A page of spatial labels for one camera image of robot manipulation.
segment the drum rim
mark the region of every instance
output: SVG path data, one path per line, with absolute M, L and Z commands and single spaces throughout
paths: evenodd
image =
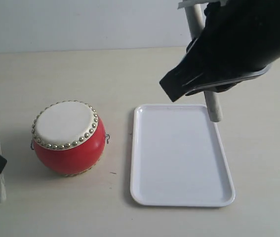
M 52 106 L 55 106 L 57 104 L 64 103 L 64 102 L 77 102 L 77 103 L 85 104 L 86 107 L 88 109 L 90 109 L 92 114 L 93 114 L 93 118 L 92 118 L 93 121 L 91 123 L 91 126 L 83 134 L 78 136 L 77 139 L 74 140 L 74 141 L 68 141 L 65 144 L 48 143 L 48 142 L 42 140 L 42 138 L 39 137 L 36 133 L 37 119 L 41 116 L 41 114 L 43 114 L 43 112 L 45 110 L 51 108 Z M 95 133 L 97 127 L 98 127 L 98 122 L 99 122 L 99 117 L 98 117 L 98 114 L 97 114 L 96 110 L 91 105 L 89 105 L 88 103 L 85 103 L 83 101 L 78 101 L 78 100 L 67 100 L 67 101 L 57 102 L 55 104 L 51 104 L 50 106 L 46 107 L 43 111 L 41 111 L 37 115 L 37 118 L 34 120 L 34 122 L 32 124 L 32 130 L 31 130 L 32 138 L 38 145 L 40 145 L 43 148 L 49 149 L 49 150 L 59 150 L 59 151 L 69 150 L 69 149 L 75 148 L 75 147 L 83 144 L 88 139 L 90 139 L 92 137 L 92 135 Z

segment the white wall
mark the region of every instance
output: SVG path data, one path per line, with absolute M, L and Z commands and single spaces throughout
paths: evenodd
M 183 46 L 179 0 L 0 0 L 0 52 Z

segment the red drum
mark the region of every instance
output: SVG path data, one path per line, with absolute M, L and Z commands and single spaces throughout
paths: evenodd
M 96 110 L 78 101 L 63 101 L 45 108 L 32 128 L 38 158 L 63 175 L 91 169 L 109 139 Z

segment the tray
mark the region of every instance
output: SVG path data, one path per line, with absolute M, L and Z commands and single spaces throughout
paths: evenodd
M 233 202 L 221 138 L 206 106 L 135 109 L 130 191 L 142 205 L 222 207 Z

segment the table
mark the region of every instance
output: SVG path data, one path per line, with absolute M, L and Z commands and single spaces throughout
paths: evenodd
M 183 47 L 0 54 L 5 237 L 280 236 L 280 60 L 221 93 L 219 130 L 236 189 L 219 209 L 137 205 L 129 193 L 133 110 L 170 103 L 159 80 Z M 37 113 L 63 100 L 92 104 L 111 135 L 98 165 L 63 178 L 30 149 Z M 204 104 L 203 94 L 178 103 Z

